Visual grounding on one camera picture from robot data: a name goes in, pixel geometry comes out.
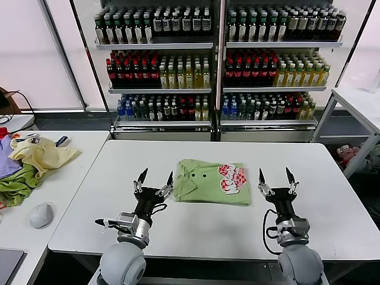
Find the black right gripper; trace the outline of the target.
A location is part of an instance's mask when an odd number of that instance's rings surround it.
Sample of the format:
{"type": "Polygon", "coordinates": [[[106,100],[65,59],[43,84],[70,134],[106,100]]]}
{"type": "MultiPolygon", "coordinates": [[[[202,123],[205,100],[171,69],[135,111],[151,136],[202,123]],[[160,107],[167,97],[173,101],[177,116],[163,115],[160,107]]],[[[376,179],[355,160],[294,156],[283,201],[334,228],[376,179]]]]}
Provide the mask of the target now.
{"type": "Polygon", "coordinates": [[[262,169],[259,169],[258,190],[265,197],[265,200],[275,206],[277,213],[276,223],[289,221],[297,217],[292,202],[297,197],[297,186],[299,182],[295,179],[294,174],[286,167],[286,175],[289,181],[289,188],[270,188],[266,182],[262,169]]]}

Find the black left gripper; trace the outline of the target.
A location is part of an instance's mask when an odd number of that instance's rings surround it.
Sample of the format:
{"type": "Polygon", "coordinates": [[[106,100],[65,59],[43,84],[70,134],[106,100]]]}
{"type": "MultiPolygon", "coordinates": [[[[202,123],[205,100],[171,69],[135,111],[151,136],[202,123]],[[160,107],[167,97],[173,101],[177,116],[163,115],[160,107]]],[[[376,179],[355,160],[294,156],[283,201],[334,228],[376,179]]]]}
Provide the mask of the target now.
{"type": "Polygon", "coordinates": [[[133,213],[143,220],[151,220],[153,214],[165,210],[167,204],[164,203],[164,197],[168,197],[173,191],[173,172],[170,173],[166,184],[160,189],[143,186],[147,173],[148,168],[140,173],[137,180],[133,181],[134,196],[137,200],[133,213]]]}

